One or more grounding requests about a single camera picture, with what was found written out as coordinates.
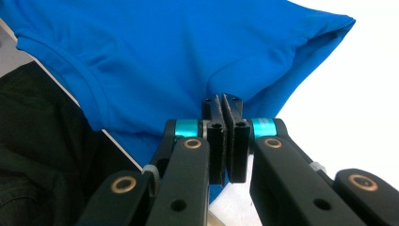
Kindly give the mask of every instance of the white surface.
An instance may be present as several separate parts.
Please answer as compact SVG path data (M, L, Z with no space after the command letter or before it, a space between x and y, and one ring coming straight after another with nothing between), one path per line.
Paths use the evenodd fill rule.
M290 137L333 179L339 170L369 171L399 189L399 7L394 1L294 0L346 14L355 26L279 113ZM261 225L243 186L211 205L226 225Z

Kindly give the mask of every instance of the blue shirt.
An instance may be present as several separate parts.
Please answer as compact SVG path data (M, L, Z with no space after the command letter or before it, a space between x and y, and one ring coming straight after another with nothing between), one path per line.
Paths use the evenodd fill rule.
M275 117L355 22L284 0L0 0L0 18L141 166L215 93Z

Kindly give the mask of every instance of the black garment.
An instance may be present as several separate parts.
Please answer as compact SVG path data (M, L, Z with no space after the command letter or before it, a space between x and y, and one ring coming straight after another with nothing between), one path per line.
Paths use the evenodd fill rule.
M0 225L72 225L103 179L127 169L35 62L0 79Z

